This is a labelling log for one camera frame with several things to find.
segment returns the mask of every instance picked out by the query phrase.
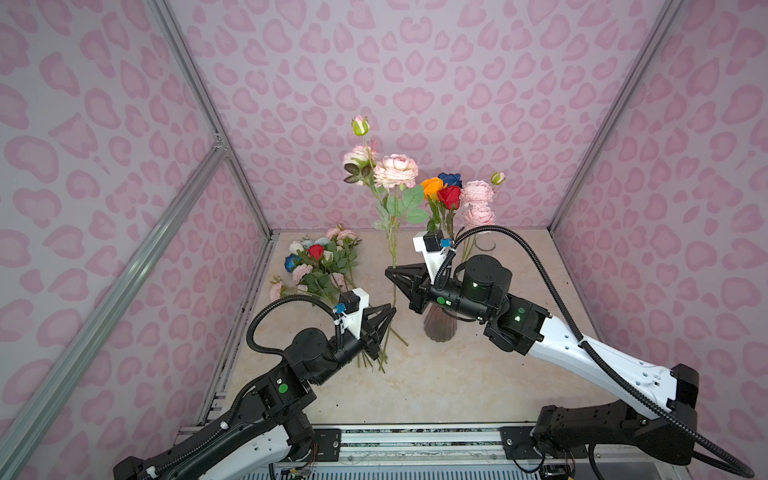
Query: pink peony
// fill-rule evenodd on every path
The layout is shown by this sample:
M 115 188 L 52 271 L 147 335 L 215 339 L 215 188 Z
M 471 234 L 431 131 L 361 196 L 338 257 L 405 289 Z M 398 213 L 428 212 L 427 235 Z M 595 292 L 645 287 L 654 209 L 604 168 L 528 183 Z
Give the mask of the pink peony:
M 297 266 L 293 269 L 293 281 L 296 283 L 300 282 L 305 275 L 312 273 L 312 269 L 312 265 L 309 265 L 308 263 L 302 263 Z
M 464 184 L 460 199 L 464 205 L 485 206 L 493 201 L 493 187 L 483 180 L 473 180 Z
M 475 228 L 482 225 L 493 225 L 496 221 L 496 215 L 487 205 L 472 205 L 464 210 L 464 220 L 469 228 Z
M 283 292 L 283 282 L 278 282 L 272 285 L 270 288 L 270 301 L 274 302 L 280 298 L 280 294 Z
M 331 227 L 326 232 L 325 238 L 327 238 L 328 240 L 332 240 L 334 238 L 334 236 L 339 234 L 340 231 L 341 231 L 341 229 L 338 228 L 338 227 Z
M 398 185 L 412 188 L 416 185 L 417 175 L 419 175 L 419 167 L 416 166 L 416 162 L 402 154 L 387 155 L 382 163 L 373 169 L 376 186 L 384 188 Z

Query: table surface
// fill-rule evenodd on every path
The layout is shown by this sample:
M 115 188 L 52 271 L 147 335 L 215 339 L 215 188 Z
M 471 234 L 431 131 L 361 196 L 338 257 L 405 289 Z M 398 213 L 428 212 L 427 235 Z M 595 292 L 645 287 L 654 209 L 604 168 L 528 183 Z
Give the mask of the table surface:
M 594 336 L 562 260 L 547 230 L 518 232 L 535 249 L 585 335 Z M 269 301 L 269 281 L 281 276 L 292 285 L 283 267 L 288 246 L 302 237 L 321 237 L 324 232 L 281 233 L 254 311 Z M 413 251 L 414 231 L 401 231 L 398 264 L 423 262 Z M 487 233 L 496 243 L 491 253 L 512 271 L 510 291 L 560 316 L 544 282 L 525 251 L 512 239 Z M 384 277 L 392 263 L 386 236 L 379 231 L 360 233 L 360 265 L 354 278 L 371 296 L 371 305 L 392 302 L 392 283 Z M 453 339 L 444 343 L 424 334 L 425 315 L 408 309 L 408 300 L 397 292 L 398 312 L 392 325 L 409 343 L 390 336 L 386 373 L 358 368 L 352 361 L 322 386 L 314 386 L 317 400 L 304 412 L 312 423 L 437 423 L 437 422 L 527 422 L 535 421 L 542 406 L 569 408 L 602 405 L 616 398 L 581 377 L 530 356 L 502 352 L 483 336 L 483 326 L 458 323 Z M 304 302 L 289 303 L 273 311 L 256 332 L 260 345 L 284 348 L 302 329 L 320 328 L 330 338 L 333 324 Z M 280 361 L 278 356 L 240 349 L 227 394 L 229 405 L 249 380 L 262 375 Z

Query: flower bouquet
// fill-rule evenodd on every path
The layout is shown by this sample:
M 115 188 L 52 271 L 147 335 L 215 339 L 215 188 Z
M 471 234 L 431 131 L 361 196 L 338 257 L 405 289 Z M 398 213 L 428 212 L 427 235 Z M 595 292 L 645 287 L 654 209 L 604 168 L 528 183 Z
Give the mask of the flower bouquet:
M 349 176 L 344 179 L 348 184 L 368 187 L 376 199 L 374 205 L 379 219 L 373 227 L 384 230 L 392 256 L 392 266 L 397 266 L 397 233 L 402 222 L 424 223 L 429 214 L 419 208 L 424 197 L 424 189 L 415 182 L 419 175 L 416 162 L 403 154 L 391 154 L 381 158 L 373 142 L 369 144 L 366 135 L 370 131 L 368 118 L 357 115 L 352 120 L 352 130 L 362 137 L 363 145 L 358 145 L 344 156 L 344 170 Z M 397 304 L 397 287 L 392 285 L 392 306 Z M 389 331 L 392 331 L 406 345 L 408 343 L 389 325 L 387 337 L 379 357 L 379 369 L 382 371 L 386 362 L 386 345 Z
M 304 238 L 291 243 L 285 267 L 296 286 L 286 286 L 276 276 L 271 282 L 271 300 L 308 293 L 335 305 L 340 293 L 355 288 L 353 267 L 357 266 L 359 243 L 357 235 L 342 225 L 329 229 L 324 237 L 316 240 Z
M 439 174 L 422 182 L 424 198 L 429 204 L 430 215 L 427 227 L 429 230 L 441 229 L 444 235 L 455 238 L 454 219 L 461 205 L 465 206 L 462 215 L 467 227 L 492 225 L 495 222 L 493 210 L 488 206 L 493 200 L 494 188 L 505 181 L 505 175 L 497 172 L 491 177 L 492 187 L 482 180 L 474 180 L 462 184 L 460 174 Z M 472 255 L 476 245 L 475 237 L 465 243 L 462 262 Z M 449 315 L 444 309 L 432 305 L 424 318 L 424 332 L 436 342 L 447 342 L 456 334 L 456 317 Z

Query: glass vase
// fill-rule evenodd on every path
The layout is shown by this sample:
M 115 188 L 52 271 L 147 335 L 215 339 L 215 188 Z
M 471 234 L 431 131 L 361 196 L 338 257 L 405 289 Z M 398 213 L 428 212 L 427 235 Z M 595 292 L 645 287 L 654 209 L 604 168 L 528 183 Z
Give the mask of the glass vase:
M 424 317 L 424 333 L 436 342 L 447 342 L 456 334 L 457 320 L 437 305 L 430 305 Z

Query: black cable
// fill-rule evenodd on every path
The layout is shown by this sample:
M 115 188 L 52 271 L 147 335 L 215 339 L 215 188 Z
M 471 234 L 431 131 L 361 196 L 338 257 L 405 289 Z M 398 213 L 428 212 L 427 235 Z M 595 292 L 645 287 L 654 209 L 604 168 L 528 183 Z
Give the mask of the black cable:
M 521 469 L 525 473 L 536 473 L 539 470 L 541 470 L 541 467 L 544 465 L 544 454 L 541 454 L 541 461 L 538 463 L 538 466 L 536 468 L 534 468 L 533 470 L 526 470 L 525 468 L 522 468 L 520 466 L 520 464 L 518 463 L 518 460 L 515 457 L 515 452 L 520 447 L 520 445 L 530 445 L 531 447 L 535 448 L 535 445 L 533 445 L 532 443 L 527 443 L 527 442 L 517 442 L 517 443 L 515 443 L 512 446 L 512 451 L 511 451 L 512 461 L 515 463 L 515 466 L 517 468 Z
M 333 312 L 333 309 L 329 307 L 325 302 L 323 302 L 321 299 L 317 298 L 316 296 L 311 295 L 288 295 L 281 297 L 274 302 L 270 303 L 269 305 L 265 306 L 263 310 L 258 312 L 258 314 L 253 318 L 253 321 L 251 321 L 250 325 L 248 326 L 248 331 L 245 335 L 245 341 L 255 352 L 259 353 L 266 353 L 269 355 L 283 355 L 283 351 L 281 349 L 271 349 L 267 348 L 265 346 L 258 345 L 255 341 L 253 341 L 253 333 L 256 332 L 256 328 L 259 326 L 259 323 L 264 319 L 265 316 L 267 316 L 272 310 L 276 309 L 280 305 L 285 305 L 288 302 L 309 302 L 312 303 L 314 306 L 320 307 L 325 313 L 328 313 L 328 315 L 331 316 L 331 318 L 335 321 L 337 318 L 337 314 Z M 343 337 L 336 336 L 336 346 L 337 348 L 341 348 L 343 345 Z
M 598 470 L 598 464 L 594 460 L 594 443 L 591 443 L 589 445 L 589 449 L 587 450 L 587 453 L 589 454 L 589 466 L 592 467 L 592 472 L 594 472 L 594 477 L 597 480 L 605 480 L 605 478 L 603 478 L 603 475 L 600 473 L 600 470 Z
M 732 473 L 734 475 L 738 475 L 744 478 L 754 478 L 755 472 L 747 464 L 745 464 L 735 456 L 731 455 L 729 452 L 726 452 L 724 449 L 722 449 L 721 447 L 716 445 L 714 442 L 712 442 L 711 440 L 701 435 L 700 433 L 696 432 L 688 425 L 682 423 L 679 419 L 676 419 L 669 412 L 667 412 L 667 410 L 661 408 L 659 405 L 656 404 L 656 402 L 646 397 L 639 390 L 635 389 L 627 380 L 625 380 L 618 373 L 616 373 L 616 371 L 613 370 L 613 368 L 611 368 L 611 366 L 608 365 L 605 362 L 605 360 L 603 360 L 600 357 L 600 355 L 598 355 L 597 352 L 594 351 L 594 349 L 589 344 L 589 342 L 584 340 L 584 335 L 579 330 L 578 326 L 576 325 L 576 322 L 573 320 L 573 317 L 571 316 L 571 313 L 568 311 L 568 308 L 563 303 L 563 300 L 560 297 L 560 294 L 558 293 L 557 289 L 554 287 L 554 284 L 550 280 L 549 275 L 547 274 L 547 271 L 544 269 L 544 266 L 541 264 L 541 261 L 536 256 L 536 253 L 533 251 L 531 246 L 528 245 L 528 243 L 522 237 L 520 237 L 520 235 L 518 235 L 516 232 L 509 230 L 508 228 L 505 228 L 505 227 L 500 227 L 499 225 L 484 225 L 482 227 L 472 228 L 470 230 L 465 231 L 461 235 L 459 235 L 455 239 L 453 248 L 448 251 L 448 254 L 445 257 L 445 260 L 443 261 L 442 265 L 437 271 L 437 274 L 435 275 L 435 285 L 437 286 L 437 290 L 441 290 L 442 288 L 444 288 L 445 284 L 448 282 L 448 278 L 450 277 L 450 263 L 453 260 L 453 258 L 456 256 L 455 248 L 458 247 L 458 245 L 460 245 L 461 242 L 466 240 L 468 237 L 480 232 L 503 233 L 504 235 L 511 237 L 513 240 L 519 243 L 520 246 L 523 247 L 523 250 L 525 250 L 525 252 L 531 258 L 534 265 L 536 266 L 536 270 L 538 270 L 539 274 L 541 275 L 541 278 L 544 280 L 544 283 L 547 286 L 547 290 L 549 290 L 549 293 L 552 295 L 552 298 L 554 299 L 555 304 L 557 304 L 558 308 L 562 312 L 565 322 L 568 324 L 568 328 L 576 337 L 577 341 L 579 342 L 579 345 L 584 349 L 585 352 L 587 352 L 590 358 L 592 358 L 592 360 L 603 370 L 603 372 L 605 372 L 606 375 L 611 377 L 622 389 L 624 389 L 625 391 L 627 391 L 627 393 L 632 395 L 643 406 L 651 410 L 656 415 L 660 416 L 662 419 L 669 422 L 674 428 L 680 430 L 683 434 L 685 434 L 685 436 L 687 436 L 689 439 L 694 440 L 697 444 L 704 447 L 708 452 L 713 453 L 715 454 L 715 456 L 724 460 L 724 462 L 721 462 L 719 460 L 716 460 L 715 458 L 711 458 L 709 456 L 706 456 L 704 454 L 700 454 L 697 452 L 694 452 L 693 458 L 697 460 L 701 460 L 702 462 L 706 462 L 708 465 L 712 465 L 715 468 L 720 468 L 721 470 Z

